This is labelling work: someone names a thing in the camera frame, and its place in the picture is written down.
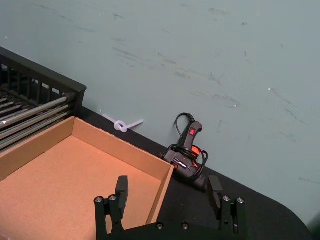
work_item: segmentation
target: black table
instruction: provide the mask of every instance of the black table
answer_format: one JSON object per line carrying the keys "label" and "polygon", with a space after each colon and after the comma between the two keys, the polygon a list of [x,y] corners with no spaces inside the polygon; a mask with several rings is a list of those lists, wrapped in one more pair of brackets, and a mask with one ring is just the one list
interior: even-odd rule
{"label": "black table", "polygon": [[[166,150],[164,146],[134,131],[128,130],[122,133],[115,130],[113,123],[85,107],[81,109],[79,117],[153,155],[157,156]],[[287,207],[207,167],[204,169],[204,174],[218,176],[226,192],[245,200],[247,225],[251,239],[312,239],[304,223]],[[188,222],[216,229],[219,225],[210,207],[207,194],[196,191],[173,178],[165,195],[158,221]]]}

